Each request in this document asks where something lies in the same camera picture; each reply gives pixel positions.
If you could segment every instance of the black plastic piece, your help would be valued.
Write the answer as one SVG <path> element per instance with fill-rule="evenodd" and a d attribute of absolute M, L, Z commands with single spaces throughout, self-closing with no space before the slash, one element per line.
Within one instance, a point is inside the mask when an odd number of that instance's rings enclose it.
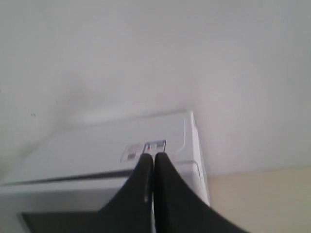
<path fill-rule="evenodd" d="M 154 208 L 157 233 L 246 233 L 201 201 L 166 153 L 155 157 Z"/>
<path fill-rule="evenodd" d="M 142 154 L 133 174 L 78 233 L 150 233 L 153 159 Z"/>

